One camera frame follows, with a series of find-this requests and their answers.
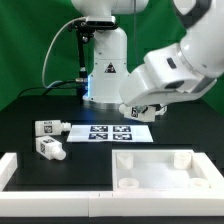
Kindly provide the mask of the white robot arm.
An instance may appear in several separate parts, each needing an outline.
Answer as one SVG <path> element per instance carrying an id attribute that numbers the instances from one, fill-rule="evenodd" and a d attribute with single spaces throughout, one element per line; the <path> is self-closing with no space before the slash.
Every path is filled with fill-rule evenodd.
<path id="1" fill-rule="evenodd" d="M 117 14 L 146 8 L 149 0 L 71 0 L 94 34 L 94 68 L 83 100 L 148 106 L 202 97 L 224 74 L 224 0 L 172 0 L 186 30 L 178 43 L 146 54 L 127 71 L 127 36 Z"/>

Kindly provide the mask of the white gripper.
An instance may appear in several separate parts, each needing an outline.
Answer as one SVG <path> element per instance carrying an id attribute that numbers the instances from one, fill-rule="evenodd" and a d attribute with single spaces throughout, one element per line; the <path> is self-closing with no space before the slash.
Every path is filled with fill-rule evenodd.
<path id="1" fill-rule="evenodd" d="M 209 80 L 204 86 L 198 84 L 190 93 L 176 90 L 160 90 L 153 81 L 145 64 L 137 67 L 123 82 L 119 93 L 123 103 L 130 106 L 147 106 L 192 101 L 201 98 L 216 83 Z"/>

